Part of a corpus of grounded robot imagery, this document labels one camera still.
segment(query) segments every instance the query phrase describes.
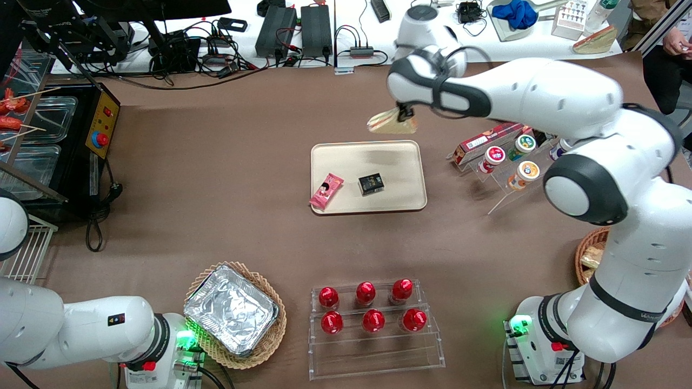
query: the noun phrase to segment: blue cloth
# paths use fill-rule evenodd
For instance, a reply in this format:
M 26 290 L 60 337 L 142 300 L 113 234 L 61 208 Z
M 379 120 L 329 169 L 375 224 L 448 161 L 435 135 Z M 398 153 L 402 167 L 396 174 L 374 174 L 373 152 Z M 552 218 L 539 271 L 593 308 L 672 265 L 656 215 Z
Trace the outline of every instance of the blue cloth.
M 493 17 L 506 19 L 515 30 L 526 30 L 538 20 L 536 11 L 524 0 L 512 0 L 506 6 L 494 6 Z

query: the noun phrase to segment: control panel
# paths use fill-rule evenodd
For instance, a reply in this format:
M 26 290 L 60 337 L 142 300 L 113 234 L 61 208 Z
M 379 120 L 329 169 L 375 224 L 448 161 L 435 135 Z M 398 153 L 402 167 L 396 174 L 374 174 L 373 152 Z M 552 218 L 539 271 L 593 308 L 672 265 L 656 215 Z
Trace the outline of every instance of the control panel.
M 108 146 L 111 144 L 119 113 L 118 104 L 106 93 L 101 92 L 86 138 L 86 146 L 102 159 L 108 154 Z

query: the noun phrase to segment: hand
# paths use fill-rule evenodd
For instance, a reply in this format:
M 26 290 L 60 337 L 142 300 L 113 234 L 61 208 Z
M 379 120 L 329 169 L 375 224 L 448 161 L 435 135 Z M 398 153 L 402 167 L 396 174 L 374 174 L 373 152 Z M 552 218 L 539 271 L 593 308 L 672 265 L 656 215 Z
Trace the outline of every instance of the hand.
M 673 27 L 671 31 L 663 38 L 663 49 L 670 55 L 686 54 L 682 48 L 692 48 L 692 44 L 687 41 L 687 38 L 677 27 Z

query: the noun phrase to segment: pink snack package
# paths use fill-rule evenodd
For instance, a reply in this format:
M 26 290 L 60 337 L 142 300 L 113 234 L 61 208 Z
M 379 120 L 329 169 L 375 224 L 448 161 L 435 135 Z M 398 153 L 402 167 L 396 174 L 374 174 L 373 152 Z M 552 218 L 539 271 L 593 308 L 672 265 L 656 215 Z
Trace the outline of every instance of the pink snack package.
M 315 207 L 321 210 L 324 210 L 327 206 L 327 203 L 329 202 L 329 199 L 331 199 L 336 190 L 339 189 L 339 187 L 341 187 L 341 184 L 343 182 L 344 180 L 333 175 L 332 173 L 329 173 L 329 175 L 327 175 L 327 178 L 325 179 L 325 182 L 322 183 L 322 185 L 320 185 L 319 189 L 317 189 L 317 192 L 315 192 L 312 198 L 310 198 L 310 204 L 314 205 Z

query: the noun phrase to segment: red box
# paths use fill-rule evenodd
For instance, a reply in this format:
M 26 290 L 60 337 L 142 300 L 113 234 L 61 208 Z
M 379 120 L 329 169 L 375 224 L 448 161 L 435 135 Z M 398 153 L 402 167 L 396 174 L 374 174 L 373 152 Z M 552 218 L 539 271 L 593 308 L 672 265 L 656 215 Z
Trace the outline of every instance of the red box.
M 506 122 L 496 125 L 489 131 L 478 134 L 470 139 L 461 142 L 453 153 L 447 156 L 457 165 L 470 161 L 483 155 L 490 146 L 500 146 L 514 140 L 514 136 L 521 134 L 531 134 L 532 128 L 521 123 Z

